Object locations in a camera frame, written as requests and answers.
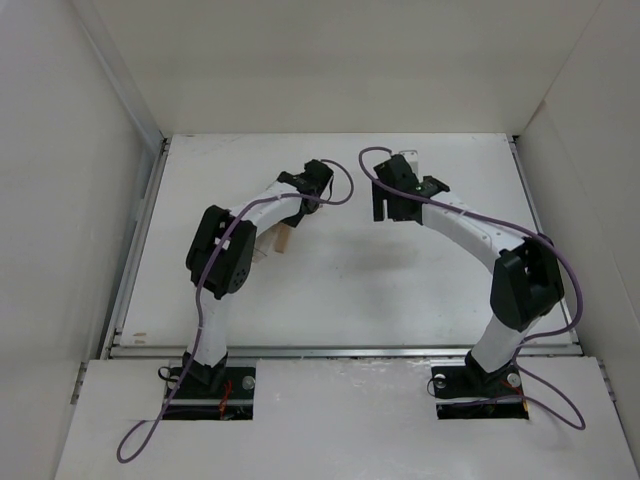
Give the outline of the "clear plastic container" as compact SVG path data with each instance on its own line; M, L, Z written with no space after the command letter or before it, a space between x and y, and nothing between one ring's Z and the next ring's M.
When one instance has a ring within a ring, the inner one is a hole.
M266 259L272 249L273 243L274 236L268 232L258 236L253 247L251 262L257 264Z

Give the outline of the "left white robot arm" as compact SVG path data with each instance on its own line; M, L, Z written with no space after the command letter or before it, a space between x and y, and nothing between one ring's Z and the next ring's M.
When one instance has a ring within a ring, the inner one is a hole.
M204 211L186 257L198 315L195 338L182 357L187 380L208 393L221 386L228 358L224 303L248 279L258 237L278 224L294 228L315 213L333 177L328 161L310 160L298 174L281 172L251 200Z

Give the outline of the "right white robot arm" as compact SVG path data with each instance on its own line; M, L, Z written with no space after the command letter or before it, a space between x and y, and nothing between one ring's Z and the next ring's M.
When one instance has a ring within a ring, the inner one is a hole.
M373 218L413 221L434 230L477 259L492 276L492 317L461 366L432 370L439 399L505 394L516 350L539 319L564 297L554 253L545 240L480 219L450 187L418 178L401 154L374 167Z

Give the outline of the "light wood block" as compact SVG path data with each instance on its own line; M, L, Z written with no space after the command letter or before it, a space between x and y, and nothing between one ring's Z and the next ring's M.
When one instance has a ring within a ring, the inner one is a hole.
M273 249L276 253L284 254L286 252L292 228L284 223L277 225Z

